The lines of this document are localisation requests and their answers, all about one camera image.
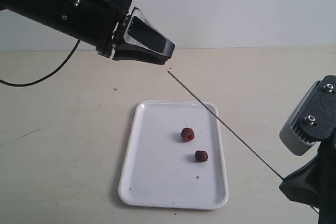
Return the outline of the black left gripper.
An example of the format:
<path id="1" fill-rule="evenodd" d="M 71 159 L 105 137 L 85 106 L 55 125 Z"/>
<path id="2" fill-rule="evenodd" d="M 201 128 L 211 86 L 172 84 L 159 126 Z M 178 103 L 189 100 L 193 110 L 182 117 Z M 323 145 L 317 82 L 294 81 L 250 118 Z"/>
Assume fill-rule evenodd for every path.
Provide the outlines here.
<path id="1" fill-rule="evenodd" d="M 133 0 L 65 0 L 61 19 L 68 21 L 71 36 L 96 48 L 98 54 L 113 60 L 133 60 L 164 65 L 172 57 L 175 44 L 154 28 L 135 7 L 117 44 L 113 34 L 126 18 Z"/>

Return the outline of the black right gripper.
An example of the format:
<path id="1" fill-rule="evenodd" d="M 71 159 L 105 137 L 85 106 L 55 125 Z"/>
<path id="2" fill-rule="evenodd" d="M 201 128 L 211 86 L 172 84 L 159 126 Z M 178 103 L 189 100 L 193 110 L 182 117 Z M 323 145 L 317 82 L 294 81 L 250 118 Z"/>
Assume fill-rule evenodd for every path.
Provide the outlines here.
<path id="1" fill-rule="evenodd" d="M 318 223 L 335 223 L 335 130 L 318 155 L 284 178 L 280 191 L 290 200 L 319 208 Z"/>

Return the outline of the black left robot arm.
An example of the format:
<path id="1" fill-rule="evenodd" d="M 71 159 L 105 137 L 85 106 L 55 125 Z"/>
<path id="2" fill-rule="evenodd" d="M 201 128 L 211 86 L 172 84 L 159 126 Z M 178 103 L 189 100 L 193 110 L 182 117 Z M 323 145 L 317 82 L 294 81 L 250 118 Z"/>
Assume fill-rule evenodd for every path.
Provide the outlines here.
<path id="1" fill-rule="evenodd" d="M 165 64 L 174 44 L 131 6 L 132 1 L 1 0 L 1 9 L 90 44 L 106 58 Z"/>

